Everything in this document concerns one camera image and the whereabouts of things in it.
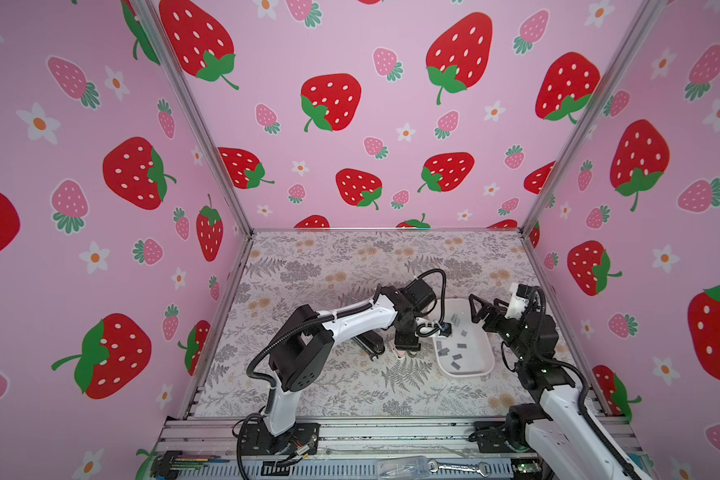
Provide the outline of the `black stapler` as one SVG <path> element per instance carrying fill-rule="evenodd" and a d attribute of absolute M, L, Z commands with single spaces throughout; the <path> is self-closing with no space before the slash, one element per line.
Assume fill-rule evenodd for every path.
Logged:
<path fill-rule="evenodd" d="M 355 336 L 353 341 L 367 353 L 371 361 L 377 360 L 386 350 L 383 337 L 374 331 Z"/>

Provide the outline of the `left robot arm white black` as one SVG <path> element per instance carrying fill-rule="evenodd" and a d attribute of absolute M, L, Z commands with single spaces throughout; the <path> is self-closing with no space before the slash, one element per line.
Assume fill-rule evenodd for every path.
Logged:
<path fill-rule="evenodd" d="M 263 410 L 242 420 L 236 455 L 279 455 L 309 446 L 319 426 L 297 425 L 301 392 L 318 379 L 332 349 L 341 343 L 353 340 L 378 357 L 385 352 L 378 332 L 392 329 L 393 350 L 412 356 L 421 350 L 422 339 L 450 335 L 446 286 L 446 272 L 434 268 L 403 287 L 379 285 L 370 298 L 345 307 L 298 307 L 246 368 L 247 377 L 267 383 L 268 394 Z"/>

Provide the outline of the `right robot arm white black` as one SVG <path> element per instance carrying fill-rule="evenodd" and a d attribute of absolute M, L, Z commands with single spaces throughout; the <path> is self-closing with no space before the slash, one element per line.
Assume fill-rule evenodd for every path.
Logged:
<path fill-rule="evenodd" d="M 554 358 L 559 340 L 538 286 L 517 284 L 508 301 L 468 297 L 471 320 L 496 334 L 516 357 L 511 370 L 533 401 L 512 407 L 503 435 L 508 446 L 534 451 L 557 479 L 649 479 L 589 412 L 587 378 Z"/>

